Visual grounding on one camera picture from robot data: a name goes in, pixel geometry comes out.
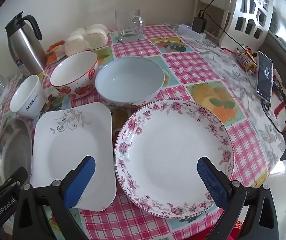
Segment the stainless steel round tray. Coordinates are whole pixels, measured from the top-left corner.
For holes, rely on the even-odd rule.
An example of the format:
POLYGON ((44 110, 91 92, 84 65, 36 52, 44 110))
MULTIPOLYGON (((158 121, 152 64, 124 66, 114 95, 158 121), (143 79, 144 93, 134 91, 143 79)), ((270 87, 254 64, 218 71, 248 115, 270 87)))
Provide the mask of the stainless steel round tray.
POLYGON ((20 117, 6 124, 0 136, 0 185, 19 167, 31 178, 32 136, 27 122, 20 117))

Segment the floral rimmed round plate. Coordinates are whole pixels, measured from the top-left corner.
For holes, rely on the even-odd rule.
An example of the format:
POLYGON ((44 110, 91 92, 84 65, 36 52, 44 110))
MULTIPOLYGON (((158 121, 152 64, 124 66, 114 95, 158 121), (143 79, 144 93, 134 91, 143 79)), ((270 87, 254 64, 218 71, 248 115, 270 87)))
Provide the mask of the floral rimmed round plate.
POLYGON ((234 149, 224 124, 197 103, 158 100, 122 126, 115 143, 115 172, 139 208, 161 218, 186 219, 214 205, 197 172, 201 157, 232 177, 234 149))

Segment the small white bowl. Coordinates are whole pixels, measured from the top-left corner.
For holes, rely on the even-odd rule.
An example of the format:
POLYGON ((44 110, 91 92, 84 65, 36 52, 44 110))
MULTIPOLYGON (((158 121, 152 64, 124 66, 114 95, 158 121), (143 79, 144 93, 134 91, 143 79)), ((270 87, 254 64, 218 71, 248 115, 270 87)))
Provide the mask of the small white bowl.
POLYGON ((47 95, 37 75, 29 76, 14 93, 10 111, 27 119, 35 119, 45 103, 47 95))

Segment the strawberry pattern red-rim bowl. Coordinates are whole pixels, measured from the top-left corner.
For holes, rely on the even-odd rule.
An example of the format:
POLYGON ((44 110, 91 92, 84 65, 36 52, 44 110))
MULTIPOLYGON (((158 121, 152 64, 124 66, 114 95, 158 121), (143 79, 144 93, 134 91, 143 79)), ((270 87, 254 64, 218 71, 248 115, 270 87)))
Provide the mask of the strawberry pattern red-rim bowl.
POLYGON ((67 57, 52 72, 50 84, 71 99, 80 99, 95 88, 99 57, 83 51, 67 57))

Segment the pale blue large bowl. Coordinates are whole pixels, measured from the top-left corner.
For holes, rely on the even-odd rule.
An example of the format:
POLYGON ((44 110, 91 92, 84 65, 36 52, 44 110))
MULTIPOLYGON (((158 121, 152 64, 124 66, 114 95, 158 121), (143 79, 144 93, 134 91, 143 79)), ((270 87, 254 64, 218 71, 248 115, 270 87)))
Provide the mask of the pale blue large bowl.
POLYGON ((164 72, 159 64, 138 56, 116 59, 102 67, 95 87, 111 105, 141 107, 152 101, 163 87, 164 72))

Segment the white square plate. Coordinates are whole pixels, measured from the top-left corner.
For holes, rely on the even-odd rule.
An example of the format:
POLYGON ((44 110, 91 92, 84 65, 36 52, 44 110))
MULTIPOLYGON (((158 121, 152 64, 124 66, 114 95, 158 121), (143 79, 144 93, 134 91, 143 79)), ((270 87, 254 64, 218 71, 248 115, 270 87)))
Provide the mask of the white square plate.
POLYGON ((112 145, 112 114, 102 103, 47 112, 35 127, 31 184, 48 186, 62 180, 85 156, 93 157, 95 172, 76 208, 103 211, 116 196, 112 145))

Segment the smartphone on stand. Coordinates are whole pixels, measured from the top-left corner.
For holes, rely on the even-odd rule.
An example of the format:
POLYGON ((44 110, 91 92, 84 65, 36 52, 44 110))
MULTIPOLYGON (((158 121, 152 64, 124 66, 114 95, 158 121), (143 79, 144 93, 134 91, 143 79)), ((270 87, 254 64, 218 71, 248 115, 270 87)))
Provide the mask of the smartphone on stand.
POLYGON ((259 97, 266 102, 271 102, 273 90, 273 63, 272 60, 263 54, 257 52, 257 74, 255 91, 259 97))

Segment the colourful cylindrical tin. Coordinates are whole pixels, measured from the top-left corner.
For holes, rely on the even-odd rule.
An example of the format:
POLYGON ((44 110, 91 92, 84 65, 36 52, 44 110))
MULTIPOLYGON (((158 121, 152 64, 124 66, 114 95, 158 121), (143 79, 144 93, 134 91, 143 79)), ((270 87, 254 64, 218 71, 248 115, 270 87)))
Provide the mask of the colourful cylindrical tin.
POLYGON ((256 72, 257 63, 255 62, 254 58, 248 53, 248 51, 243 50, 242 48, 236 48, 236 50, 234 51, 234 56, 236 58, 236 61, 244 71, 256 72))

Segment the checkered fruit tablecloth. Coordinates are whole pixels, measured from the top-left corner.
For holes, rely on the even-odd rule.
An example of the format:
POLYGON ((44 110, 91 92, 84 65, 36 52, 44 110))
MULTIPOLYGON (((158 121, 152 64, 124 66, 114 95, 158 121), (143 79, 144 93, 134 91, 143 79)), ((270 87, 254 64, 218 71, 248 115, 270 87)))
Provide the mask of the checkered fruit tablecloth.
MULTIPOLYGON (((286 106, 275 99, 268 114, 232 53, 209 40, 193 40, 175 26, 152 25, 141 40, 116 42, 116 32, 99 49, 100 66, 126 56, 150 57, 167 71, 157 99, 194 100, 227 127, 235 149, 233 177, 258 187, 285 152, 286 106)), ((102 212, 73 210, 89 239, 187 239, 208 232, 222 210, 213 206, 197 217, 162 219, 146 213, 118 187, 114 202, 102 212)))

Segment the stainless steel thermos jug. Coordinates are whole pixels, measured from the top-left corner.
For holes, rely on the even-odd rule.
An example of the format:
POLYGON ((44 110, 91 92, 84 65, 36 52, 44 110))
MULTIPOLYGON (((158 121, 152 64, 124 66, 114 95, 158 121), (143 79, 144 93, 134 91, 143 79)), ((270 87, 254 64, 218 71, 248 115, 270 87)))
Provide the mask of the stainless steel thermos jug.
POLYGON ((40 43, 42 33, 36 19, 18 13, 5 27, 10 54, 20 72, 28 77, 46 67, 47 56, 40 43))

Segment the bag of white steamed buns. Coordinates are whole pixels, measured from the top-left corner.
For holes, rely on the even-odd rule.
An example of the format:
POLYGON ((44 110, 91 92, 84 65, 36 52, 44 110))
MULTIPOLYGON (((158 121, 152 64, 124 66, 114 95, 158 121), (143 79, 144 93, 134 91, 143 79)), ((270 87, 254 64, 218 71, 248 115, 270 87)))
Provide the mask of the bag of white steamed buns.
POLYGON ((104 47, 108 43, 109 30, 103 24, 93 24, 73 31, 64 44, 66 56, 86 50, 104 47))

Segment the white power strip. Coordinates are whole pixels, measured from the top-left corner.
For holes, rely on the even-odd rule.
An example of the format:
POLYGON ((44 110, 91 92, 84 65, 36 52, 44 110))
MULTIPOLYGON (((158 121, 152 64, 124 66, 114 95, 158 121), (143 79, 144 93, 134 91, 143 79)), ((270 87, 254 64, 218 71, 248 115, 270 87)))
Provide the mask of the white power strip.
POLYGON ((192 30, 192 27, 186 24, 180 24, 178 26, 178 32, 183 36, 193 38, 194 40, 202 41, 206 38, 205 33, 198 33, 192 30))

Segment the black charger plug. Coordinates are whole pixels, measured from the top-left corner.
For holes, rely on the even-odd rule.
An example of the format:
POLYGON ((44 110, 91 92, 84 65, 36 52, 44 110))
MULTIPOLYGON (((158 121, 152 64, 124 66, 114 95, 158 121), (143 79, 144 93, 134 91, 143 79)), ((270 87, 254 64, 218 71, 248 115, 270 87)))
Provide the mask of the black charger plug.
POLYGON ((192 30, 196 33, 202 34, 205 31, 206 19, 204 18, 204 11, 200 10, 198 16, 194 17, 192 23, 192 30))

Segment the white lattice chair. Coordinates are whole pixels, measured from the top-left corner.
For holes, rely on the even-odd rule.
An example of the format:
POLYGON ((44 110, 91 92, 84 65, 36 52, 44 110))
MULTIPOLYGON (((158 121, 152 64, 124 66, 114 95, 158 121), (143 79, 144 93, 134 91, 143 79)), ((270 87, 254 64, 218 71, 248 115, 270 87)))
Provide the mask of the white lattice chair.
POLYGON ((231 15, 219 46, 230 51, 239 46, 256 52, 263 44, 273 13, 273 0, 232 0, 231 15))

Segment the clear glass mug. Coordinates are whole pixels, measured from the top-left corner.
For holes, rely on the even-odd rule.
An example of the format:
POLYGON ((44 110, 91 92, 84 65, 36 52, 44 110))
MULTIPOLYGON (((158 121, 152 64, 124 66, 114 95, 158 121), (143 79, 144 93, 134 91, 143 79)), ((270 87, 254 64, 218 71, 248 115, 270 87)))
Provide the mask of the clear glass mug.
POLYGON ((140 10, 116 10, 116 29, 120 42, 136 40, 144 31, 145 21, 140 10))

